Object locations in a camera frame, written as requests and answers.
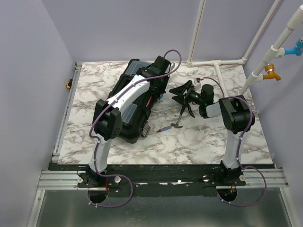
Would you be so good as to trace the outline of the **steel claw hammer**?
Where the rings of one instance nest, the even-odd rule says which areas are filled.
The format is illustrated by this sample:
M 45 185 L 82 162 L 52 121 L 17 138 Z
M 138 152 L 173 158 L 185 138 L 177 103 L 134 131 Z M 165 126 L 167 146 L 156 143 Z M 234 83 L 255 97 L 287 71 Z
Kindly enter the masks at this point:
M 186 106 L 183 105 L 182 108 L 181 108 L 181 111 L 180 111 L 180 113 L 179 113 L 178 120 L 177 120 L 176 123 L 172 123 L 172 124 L 171 124 L 172 127 L 178 128 L 178 129 L 180 129 L 180 128 L 183 127 L 183 125 L 180 125 L 179 123 L 180 123 L 180 121 L 181 121 L 181 118 L 182 118 L 182 115 L 183 115 L 183 113 L 184 113 L 184 111 L 185 111 L 185 108 L 186 108 Z

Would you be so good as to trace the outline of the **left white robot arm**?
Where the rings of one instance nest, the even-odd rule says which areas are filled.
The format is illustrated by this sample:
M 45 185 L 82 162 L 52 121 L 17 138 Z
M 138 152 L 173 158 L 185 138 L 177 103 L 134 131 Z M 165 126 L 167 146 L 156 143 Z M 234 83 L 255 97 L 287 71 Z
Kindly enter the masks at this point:
M 89 182 L 101 186 L 102 173 L 114 138 L 134 144 L 150 130 L 148 119 L 154 104 L 165 93 L 171 62 L 158 56 L 153 63 L 131 59 L 107 100 L 98 100 L 93 115 L 97 144 L 89 164 Z

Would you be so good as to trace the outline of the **black plastic toolbox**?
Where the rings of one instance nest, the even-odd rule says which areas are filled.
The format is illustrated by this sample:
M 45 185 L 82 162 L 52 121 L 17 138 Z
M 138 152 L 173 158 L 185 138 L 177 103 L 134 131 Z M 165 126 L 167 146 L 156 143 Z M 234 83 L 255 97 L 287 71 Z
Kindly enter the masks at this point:
M 153 63 L 131 59 L 120 76 L 113 90 L 109 93 L 107 100 L 98 100 L 95 106 L 93 121 L 101 112 L 113 101 L 110 100 L 117 96 L 134 79 L 150 78 L 169 73 L 171 62 L 164 57 L 158 56 Z M 151 110 L 158 99 L 165 93 L 169 76 L 146 81 L 147 90 L 137 96 L 129 104 L 124 105 L 123 109 L 113 105 L 96 122 L 93 131 L 102 136 L 105 140 L 119 137 L 128 143 L 134 144 L 139 137 L 147 136 L 149 130 L 148 119 Z

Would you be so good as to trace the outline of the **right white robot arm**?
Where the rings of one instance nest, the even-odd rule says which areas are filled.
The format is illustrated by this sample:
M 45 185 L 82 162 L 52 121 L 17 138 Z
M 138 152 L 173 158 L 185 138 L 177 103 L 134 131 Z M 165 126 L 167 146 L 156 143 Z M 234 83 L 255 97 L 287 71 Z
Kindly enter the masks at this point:
M 182 86 L 170 89 L 169 92 L 174 95 L 172 99 L 182 105 L 177 122 L 180 122 L 185 109 L 192 117 L 195 117 L 191 103 L 198 105 L 199 114 L 204 119 L 222 117 L 228 136 L 225 154 L 220 163 L 223 170 L 218 173 L 218 181 L 223 185 L 229 185 L 235 180 L 232 170 L 241 168 L 244 135 L 255 123 L 252 108 L 244 96 L 223 97 L 214 102 L 212 85 L 202 85 L 201 92 L 198 93 L 191 80 Z

